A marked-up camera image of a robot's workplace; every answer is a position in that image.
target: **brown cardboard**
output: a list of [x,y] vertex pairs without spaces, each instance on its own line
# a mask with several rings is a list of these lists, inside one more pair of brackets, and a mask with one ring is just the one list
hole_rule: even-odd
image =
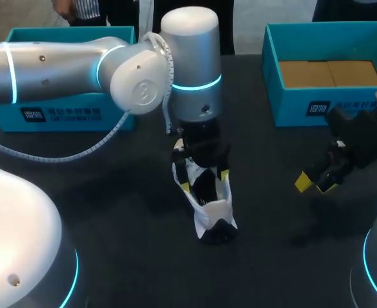
[[335,87],[325,61],[281,61],[280,69],[286,88]]
[[377,72],[371,61],[328,61],[337,87],[377,86]]

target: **floor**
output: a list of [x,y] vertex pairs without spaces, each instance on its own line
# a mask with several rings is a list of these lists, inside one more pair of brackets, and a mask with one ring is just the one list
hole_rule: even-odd
[[[151,0],[140,0],[141,25],[151,24]],[[236,53],[260,53],[268,22],[306,22],[312,18],[315,0],[236,0],[234,41]],[[14,27],[67,26],[51,8],[50,0],[0,0],[0,41]]]

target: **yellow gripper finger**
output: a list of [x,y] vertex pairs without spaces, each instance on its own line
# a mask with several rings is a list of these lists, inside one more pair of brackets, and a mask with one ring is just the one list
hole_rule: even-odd
[[304,171],[301,172],[301,175],[295,183],[296,187],[301,193],[305,192],[311,186],[311,184],[311,180],[307,177]]

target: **teal cardboard box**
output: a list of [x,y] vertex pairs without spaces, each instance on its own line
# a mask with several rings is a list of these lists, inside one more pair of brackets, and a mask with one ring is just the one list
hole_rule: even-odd
[[[102,37],[135,43],[133,27],[15,28],[6,41],[77,43]],[[4,132],[109,132],[123,113],[109,95],[101,93],[13,105],[5,102],[0,105],[0,127]],[[134,125],[134,117],[129,116],[122,129],[132,130]]]
[[286,87],[280,67],[284,62],[342,61],[369,62],[377,74],[377,22],[268,24],[262,68],[275,125],[326,125],[324,115],[335,106],[352,116],[375,108],[377,85]]

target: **black tabletop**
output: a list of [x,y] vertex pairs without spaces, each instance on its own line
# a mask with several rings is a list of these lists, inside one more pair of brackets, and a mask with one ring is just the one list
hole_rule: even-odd
[[[172,180],[175,139],[161,112],[97,153],[41,165],[0,154],[0,167],[56,203],[88,276],[93,307],[351,307],[349,270],[377,214],[377,162],[322,195],[294,181],[327,128],[275,128],[260,56],[222,59],[225,138],[239,236],[205,246]],[[101,133],[4,134],[34,155],[84,150]]]

